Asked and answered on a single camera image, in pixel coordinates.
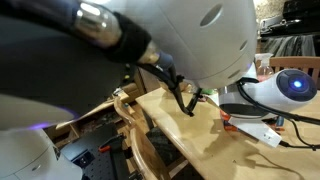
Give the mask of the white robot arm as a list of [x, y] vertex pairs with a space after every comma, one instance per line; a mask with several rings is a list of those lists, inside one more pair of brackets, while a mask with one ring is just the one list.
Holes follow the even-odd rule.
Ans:
[[253, 0], [1, 0], [1, 180], [81, 180], [45, 128], [87, 114], [137, 67], [173, 93], [217, 90], [242, 130], [277, 145], [262, 117], [317, 89], [299, 70], [254, 79], [256, 38]]

